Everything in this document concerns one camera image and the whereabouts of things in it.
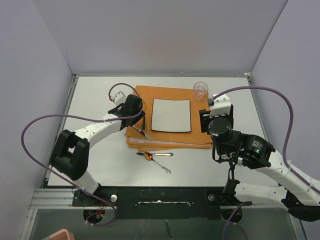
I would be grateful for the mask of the orange cloth napkin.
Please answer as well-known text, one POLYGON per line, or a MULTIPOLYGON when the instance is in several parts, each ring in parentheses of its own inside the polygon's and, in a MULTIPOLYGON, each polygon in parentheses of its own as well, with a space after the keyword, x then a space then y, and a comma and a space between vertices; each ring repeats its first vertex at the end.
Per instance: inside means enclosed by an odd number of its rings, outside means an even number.
MULTIPOLYGON (((135 130, 126 128, 126 143, 131 148, 210 148, 211 137, 201 132, 199 110, 208 110, 206 99, 196 100, 192 89, 169 88, 138 85, 135 88, 143 100, 145 112, 145 133, 151 141, 135 130), (190 100, 191 132, 173 133, 151 130, 152 110, 154 99, 190 100)), ((142 130, 143 119, 134 126, 142 130)))

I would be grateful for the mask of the silver table knife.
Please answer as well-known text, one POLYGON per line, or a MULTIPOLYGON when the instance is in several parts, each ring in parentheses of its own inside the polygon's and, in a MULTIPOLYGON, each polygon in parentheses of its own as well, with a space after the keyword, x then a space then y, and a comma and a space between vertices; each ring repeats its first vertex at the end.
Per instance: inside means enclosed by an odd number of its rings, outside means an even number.
POLYGON ((168 152, 168 153, 154 153, 154 152, 137 152, 136 153, 139 156, 163 156, 163 157, 171 157, 174 154, 172 152, 168 152))
POLYGON ((135 130, 137 130, 139 133, 141 133, 144 137, 146 137, 149 141, 151 141, 151 137, 146 133, 144 132, 142 129, 136 127, 135 125, 132 126, 135 130))

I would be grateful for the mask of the white square plate black rim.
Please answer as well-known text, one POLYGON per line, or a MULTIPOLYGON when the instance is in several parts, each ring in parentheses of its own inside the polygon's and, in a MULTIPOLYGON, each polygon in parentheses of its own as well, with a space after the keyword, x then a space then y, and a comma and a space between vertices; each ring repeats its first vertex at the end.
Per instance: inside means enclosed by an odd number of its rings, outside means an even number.
POLYGON ((190 100, 153 99, 151 130, 166 133, 192 131, 190 100))

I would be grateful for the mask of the clear drinking glass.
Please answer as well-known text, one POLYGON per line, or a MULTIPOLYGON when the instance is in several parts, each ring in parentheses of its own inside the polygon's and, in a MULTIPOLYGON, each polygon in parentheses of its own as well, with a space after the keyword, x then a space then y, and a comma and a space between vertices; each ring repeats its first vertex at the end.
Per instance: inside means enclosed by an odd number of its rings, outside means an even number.
POLYGON ((202 100, 208 94, 209 87, 203 81, 198 81, 193 85, 193 93, 196 100, 202 100))

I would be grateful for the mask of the gold spoon dark handle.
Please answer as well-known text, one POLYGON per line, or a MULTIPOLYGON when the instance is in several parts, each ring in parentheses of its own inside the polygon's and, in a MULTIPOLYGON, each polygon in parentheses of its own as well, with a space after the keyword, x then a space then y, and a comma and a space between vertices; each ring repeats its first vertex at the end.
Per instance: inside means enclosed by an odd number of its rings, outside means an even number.
POLYGON ((142 118, 142 130, 145 130, 146 127, 146 116, 144 115, 142 118))

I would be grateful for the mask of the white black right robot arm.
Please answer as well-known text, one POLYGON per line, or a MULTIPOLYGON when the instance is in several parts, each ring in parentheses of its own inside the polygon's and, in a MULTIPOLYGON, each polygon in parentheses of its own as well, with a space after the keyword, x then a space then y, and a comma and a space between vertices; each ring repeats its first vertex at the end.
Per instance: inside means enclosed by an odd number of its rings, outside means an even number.
POLYGON ((212 139, 212 159, 229 164, 223 200, 232 205, 256 202, 287 210, 299 220, 315 222, 320 219, 320 194, 315 190, 320 182, 303 173, 268 141, 258 135, 234 130, 233 106, 228 113, 212 115, 210 110, 199 111, 200 128, 212 139), (246 167, 277 182, 276 186, 247 184, 235 178, 235 167, 246 167))

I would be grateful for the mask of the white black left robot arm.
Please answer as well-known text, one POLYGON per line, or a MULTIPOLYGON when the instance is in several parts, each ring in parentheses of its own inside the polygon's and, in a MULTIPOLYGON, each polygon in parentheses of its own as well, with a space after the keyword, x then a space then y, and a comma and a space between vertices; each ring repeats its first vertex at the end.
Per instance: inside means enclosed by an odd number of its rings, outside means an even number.
POLYGON ((133 94, 121 97, 118 105, 98 122, 75 131, 63 130, 56 141, 49 164, 67 176, 80 189, 91 206, 102 199, 99 183, 88 172, 90 148, 113 133, 136 124, 143 116, 143 100, 133 94))

